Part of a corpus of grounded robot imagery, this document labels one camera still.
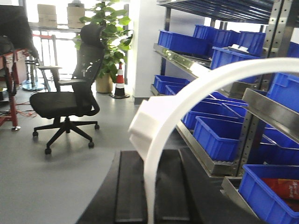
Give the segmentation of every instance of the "chair headrest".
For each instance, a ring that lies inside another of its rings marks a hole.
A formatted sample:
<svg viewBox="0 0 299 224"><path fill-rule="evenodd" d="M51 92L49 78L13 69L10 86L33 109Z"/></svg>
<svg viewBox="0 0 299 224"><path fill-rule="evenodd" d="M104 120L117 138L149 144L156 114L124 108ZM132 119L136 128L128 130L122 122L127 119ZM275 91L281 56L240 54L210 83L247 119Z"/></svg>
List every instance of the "chair headrest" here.
<svg viewBox="0 0 299 224"><path fill-rule="evenodd" d="M104 26L99 26L94 23L83 26L80 32L81 40L88 45L102 46L104 48L104 45L100 41L100 34L104 28Z"/></svg>

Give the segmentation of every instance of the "potted plant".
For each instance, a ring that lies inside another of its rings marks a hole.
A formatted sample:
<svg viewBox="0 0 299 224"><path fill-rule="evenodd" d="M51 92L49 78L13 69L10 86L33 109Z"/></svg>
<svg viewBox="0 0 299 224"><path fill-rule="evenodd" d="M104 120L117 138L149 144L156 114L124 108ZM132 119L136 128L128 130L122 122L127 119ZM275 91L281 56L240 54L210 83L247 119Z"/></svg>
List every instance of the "potted plant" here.
<svg viewBox="0 0 299 224"><path fill-rule="evenodd" d="M113 4L120 0L99 2L87 11L94 12L92 17L81 17L80 21L96 23L106 27L101 34L101 41L106 46L102 68L96 79L96 89L100 93L110 93L112 82L116 81L119 62L125 63L125 52L130 49L133 37L131 30L124 29L131 21L127 10L115 10Z"/></svg>

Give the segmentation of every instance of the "chair armrest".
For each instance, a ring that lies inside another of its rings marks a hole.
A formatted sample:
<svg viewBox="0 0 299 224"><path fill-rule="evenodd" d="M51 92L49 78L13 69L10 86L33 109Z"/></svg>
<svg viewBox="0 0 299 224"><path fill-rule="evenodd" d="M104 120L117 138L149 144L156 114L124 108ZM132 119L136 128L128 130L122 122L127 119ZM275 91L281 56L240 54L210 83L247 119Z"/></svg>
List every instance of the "chair armrest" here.
<svg viewBox="0 0 299 224"><path fill-rule="evenodd" d="M44 66L44 65L39 65L38 69L40 70L58 70L58 69L62 69L62 67L59 66Z"/></svg>
<svg viewBox="0 0 299 224"><path fill-rule="evenodd" d="M61 80L58 83L59 85L73 85L76 83L86 83L86 80L83 79Z"/></svg>
<svg viewBox="0 0 299 224"><path fill-rule="evenodd" d="M39 70L51 70L51 73L53 75L53 79L54 79L54 85L56 87L56 90L58 92L60 92L60 85L58 84L59 82L59 72L58 70L61 69L62 67L59 66L44 66L44 65L40 65L38 66Z"/></svg>

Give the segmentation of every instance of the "plant pot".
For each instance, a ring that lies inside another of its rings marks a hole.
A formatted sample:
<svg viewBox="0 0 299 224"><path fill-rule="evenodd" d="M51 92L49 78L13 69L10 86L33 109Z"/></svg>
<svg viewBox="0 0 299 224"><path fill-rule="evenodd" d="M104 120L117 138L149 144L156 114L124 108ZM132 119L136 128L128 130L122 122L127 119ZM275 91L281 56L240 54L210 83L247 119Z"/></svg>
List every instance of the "plant pot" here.
<svg viewBox="0 0 299 224"><path fill-rule="evenodd" d="M109 74L105 74L103 77L97 77L95 84L98 93L111 93L112 91L113 82Z"/></svg>

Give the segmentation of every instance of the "white curved object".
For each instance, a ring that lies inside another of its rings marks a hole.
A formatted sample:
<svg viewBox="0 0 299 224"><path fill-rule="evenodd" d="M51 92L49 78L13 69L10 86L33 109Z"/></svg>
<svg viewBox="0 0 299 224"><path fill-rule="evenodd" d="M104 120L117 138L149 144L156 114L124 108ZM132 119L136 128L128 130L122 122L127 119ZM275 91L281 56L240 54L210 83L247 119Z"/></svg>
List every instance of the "white curved object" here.
<svg viewBox="0 0 299 224"><path fill-rule="evenodd" d="M140 105L129 127L130 141L144 160L148 224L154 223L157 168L162 150L180 119L213 91L236 80L273 72L298 72L299 58L252 59L202 73L175 96L151 97Z"/></svg>

